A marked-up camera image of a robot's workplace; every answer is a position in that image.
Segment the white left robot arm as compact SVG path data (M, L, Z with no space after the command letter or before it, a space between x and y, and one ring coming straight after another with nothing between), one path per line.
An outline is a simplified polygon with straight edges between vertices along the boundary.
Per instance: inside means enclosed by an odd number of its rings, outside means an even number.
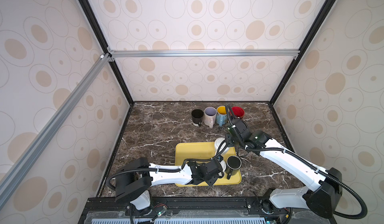
M216 154L209 159L187 158L181 166L165 166L149 163L141 157L122 167L106 180L106 185L115 192L116 203L129 203L138 211L151 207L150 187L168 184L197 186L206 183L212 187L224 177L222 156L228 147L223 140Z

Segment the pink iridescent mug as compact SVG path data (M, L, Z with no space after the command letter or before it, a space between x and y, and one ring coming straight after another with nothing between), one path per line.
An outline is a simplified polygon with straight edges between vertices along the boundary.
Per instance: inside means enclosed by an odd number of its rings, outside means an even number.
M204 109L204 124L209 128L213 128L216 122L217 110L214 107Z

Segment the blue mug yellow inside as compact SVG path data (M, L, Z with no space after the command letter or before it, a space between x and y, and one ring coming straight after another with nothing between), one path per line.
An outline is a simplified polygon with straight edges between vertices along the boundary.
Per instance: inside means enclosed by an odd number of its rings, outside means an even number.
M219 106L217 108L217 115L216 115L216 124L219 126L223 126L227 123L228 116L227 116L227 110L225 106Z

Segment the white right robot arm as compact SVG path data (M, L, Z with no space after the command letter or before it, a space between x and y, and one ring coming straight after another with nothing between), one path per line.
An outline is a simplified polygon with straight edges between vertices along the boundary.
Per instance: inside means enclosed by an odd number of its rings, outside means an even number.
M364 200L350 187L342 182L342 174L335 168L327 170L315 165L298 154L288 150L278 141L263 131L251 132L248 125L236 117L230 105L226 105L228 117L229 142L240 149L268 159L299 179L305 186L296 189L268 189L260 200L265 214L271 215L278 209L308 209L316 215L331 219L333 216L350 220L366 217L368 207ZM336 211L343 195L349 192L360 204L361 211L350 215Z

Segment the black mug front row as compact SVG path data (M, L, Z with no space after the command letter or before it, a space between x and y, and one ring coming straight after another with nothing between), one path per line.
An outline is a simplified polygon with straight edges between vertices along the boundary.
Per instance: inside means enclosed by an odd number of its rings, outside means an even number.
M231 155L228 157L226 165L225 173L227 174L227 180L230 180L231 177L239 172L242 166L242 161L238 156Z

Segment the white mug front row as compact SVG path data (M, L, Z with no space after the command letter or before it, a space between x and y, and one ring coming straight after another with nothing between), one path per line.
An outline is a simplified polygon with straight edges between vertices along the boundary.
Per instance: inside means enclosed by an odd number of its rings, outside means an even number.
M222 161L220 162L220 164L221 164L221 167L222 167L223 172L225 172L225 171L226 171L226 168L227 168L227 164L226 164L226 162L225 162L224 160L222 160Z

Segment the black mug white base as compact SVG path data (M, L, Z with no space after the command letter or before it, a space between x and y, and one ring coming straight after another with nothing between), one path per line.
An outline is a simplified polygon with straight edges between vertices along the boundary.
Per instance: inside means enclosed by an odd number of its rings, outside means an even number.
M191 112L192 122L194 126L201 127L204 121L204 112L201 109L195 109Z

